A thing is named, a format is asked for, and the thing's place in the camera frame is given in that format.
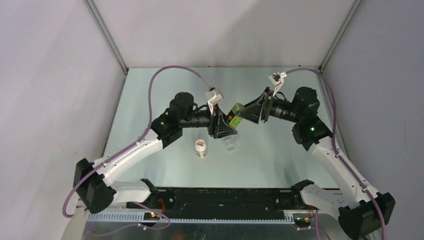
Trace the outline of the green pill bottle black label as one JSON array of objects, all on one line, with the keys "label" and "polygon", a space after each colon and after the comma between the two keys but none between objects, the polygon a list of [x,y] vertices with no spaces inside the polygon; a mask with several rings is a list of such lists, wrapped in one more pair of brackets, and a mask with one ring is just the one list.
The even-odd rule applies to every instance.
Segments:
[{"label": "green pill bottle black label", "polygon": [[231,108],[230,112],[227,115],[227,124],[232,128],[236,128],[240,122],[243,120],[242,117],[238,116],[238,112],[244,108],[244,105],[236,102]]}]

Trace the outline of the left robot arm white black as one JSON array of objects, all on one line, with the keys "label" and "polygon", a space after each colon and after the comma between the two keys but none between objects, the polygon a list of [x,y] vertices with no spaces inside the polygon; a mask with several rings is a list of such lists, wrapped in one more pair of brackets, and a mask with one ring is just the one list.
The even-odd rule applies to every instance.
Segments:
[{"label": "left robot arm white black", "polygon": [[207,128],[214,139],[236,135],[238,132],[226,122],[226,118],[218,105],[200,110],[190,93],[179,92],[165,112],[152,121],[146,134],[108,157],[92,162],[81,159],[75,166],[73,187],[91,214],[100,213],[112,204],[126,202],[153,208],[158,202],[158,194],[148,179],[119,182],[119,176],[178,140],[184,128]]}]

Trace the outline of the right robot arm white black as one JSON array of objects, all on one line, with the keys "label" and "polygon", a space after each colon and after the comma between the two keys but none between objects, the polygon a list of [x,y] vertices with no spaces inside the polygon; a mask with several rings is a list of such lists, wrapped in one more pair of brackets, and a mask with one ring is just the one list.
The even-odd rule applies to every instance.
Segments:
[{"label": "right robot arm white black", "polygon": [[292,101],[280,99],[266,88],[260,97],[245,104],[237,116],[256,124],[266,122],[269,117],[293,122],[296,143],[321,162],[340,190],[336,195],[311,180],[303,180],[292,187],[295,192],[290,201],[295,208],[309,205],[323,211],[336,219],[352,240],[377,230],[386,239],[395,199],[390,193],[379,192],[350,162],[334,134],[318,117],[319,106],[317,92],[312,88],[298,88]]}]

